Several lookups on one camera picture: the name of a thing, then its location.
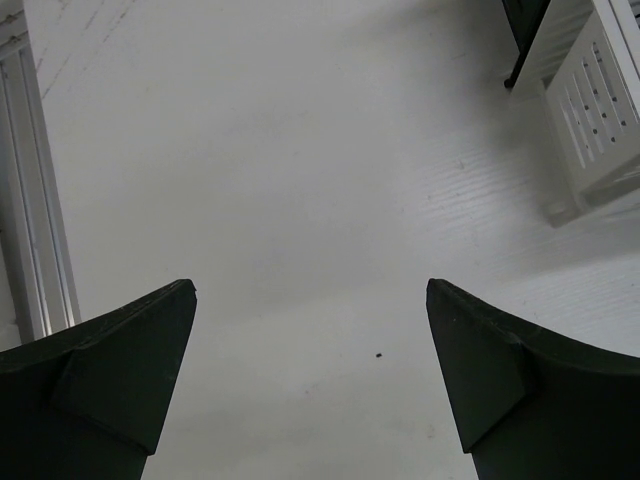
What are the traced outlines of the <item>white utensil container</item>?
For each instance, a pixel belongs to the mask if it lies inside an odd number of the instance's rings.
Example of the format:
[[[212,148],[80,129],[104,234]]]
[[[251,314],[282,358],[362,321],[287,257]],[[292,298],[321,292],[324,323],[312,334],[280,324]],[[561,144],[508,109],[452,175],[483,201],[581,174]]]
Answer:
[[[639,4],[537,1],[522,27],[505,86],[542,103],[564,193],[554,226],[639,208]]]

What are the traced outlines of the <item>aluminium rail frame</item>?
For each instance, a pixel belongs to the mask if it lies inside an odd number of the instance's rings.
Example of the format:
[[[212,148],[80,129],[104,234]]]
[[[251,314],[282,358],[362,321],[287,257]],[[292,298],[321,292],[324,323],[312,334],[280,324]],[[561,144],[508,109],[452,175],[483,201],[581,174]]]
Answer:
[[[22,1],[1,4],[1,283],[11,343],[81,321]]]

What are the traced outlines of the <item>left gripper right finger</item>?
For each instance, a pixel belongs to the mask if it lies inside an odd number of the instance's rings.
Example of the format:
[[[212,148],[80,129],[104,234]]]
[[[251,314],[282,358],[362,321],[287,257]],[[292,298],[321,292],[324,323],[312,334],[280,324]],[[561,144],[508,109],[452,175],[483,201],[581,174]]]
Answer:
[[[636,479],[639,360],[501,311],[444,279],[426,310],[481,479]]]

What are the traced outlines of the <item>black utensil container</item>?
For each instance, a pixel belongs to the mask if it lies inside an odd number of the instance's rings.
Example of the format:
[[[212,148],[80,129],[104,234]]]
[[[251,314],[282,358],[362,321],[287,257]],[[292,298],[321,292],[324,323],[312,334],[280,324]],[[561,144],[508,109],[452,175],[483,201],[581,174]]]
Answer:
[[[502,1],[519,52],[510,76],[504,80],[509,91],[518,80],[549,3],[549,0]]]

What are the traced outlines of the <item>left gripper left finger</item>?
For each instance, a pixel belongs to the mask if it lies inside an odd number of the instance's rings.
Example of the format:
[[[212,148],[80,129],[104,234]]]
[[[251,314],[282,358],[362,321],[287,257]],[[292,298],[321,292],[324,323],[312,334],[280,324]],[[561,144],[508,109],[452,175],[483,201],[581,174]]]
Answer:
[[[194,283],[180,279],[2,352],[2,478],[141,478],[195,313]]]

